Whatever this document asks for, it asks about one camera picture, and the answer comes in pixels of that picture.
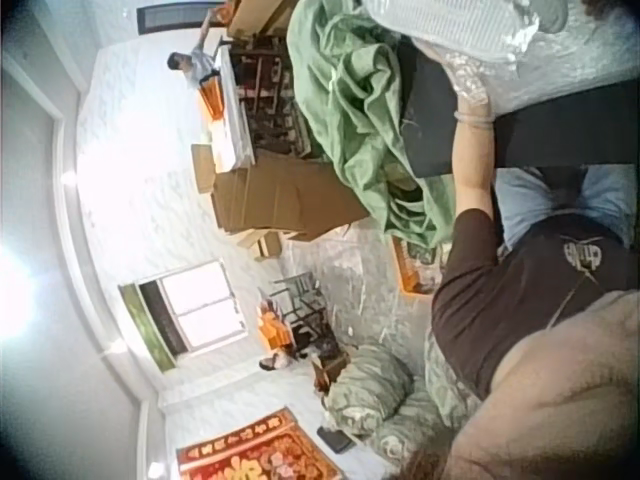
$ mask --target window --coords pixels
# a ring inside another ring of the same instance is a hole
[[[200,28],[207,10],[224,5],[221,2],[180,2],[138,8],[138,35],[181,28]],[[211,28],[225,27],[214,21]]]
[[[139,287],[174,356],[226,344],[246,334],[242,314],[219,261]]]

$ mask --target blue jeans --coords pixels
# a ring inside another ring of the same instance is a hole
[[[495,190],[509,249],[534,223],[551,215],[578,213],[604,225],[625,247],[633,240],[638,184],[635,165],[592,165],[575,205],[558,210],[551,191],[536,168],[497,170]]]

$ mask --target red carpet with floral pattern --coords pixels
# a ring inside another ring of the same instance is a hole
[[[181,480],[339,480],[342,474],[282,409],[178,450]]]

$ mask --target green cloth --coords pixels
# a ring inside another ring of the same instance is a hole
[[[386,233],[432,247],[451,236],[453,180],[415,179],[413,191],[389,181],[411,172],[396,41],[353,0],[300,0],[287,34],[296,101],[340,180]]]

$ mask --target man in white shirt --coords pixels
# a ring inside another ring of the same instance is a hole
[[[184,53],[173,52],[167,59],[167,66],[170,70],[181,70],[184,73],[187,83],[192,88],[200,88],[203,80],[208,80],[213,76],[220,75],[220,71],[215,66],[215,57],[218,53],[218,48],[224,45],[231,45],[231,40],[218,41],[213,55],[204,53],[204,42],[209,34],[209,28],[211,26],[211,20],[215,18],[215,9],[211,8],[207,12],[207,17],[202,23],[200,28],[200,38],[198,43],[191,51],[190,55]]]

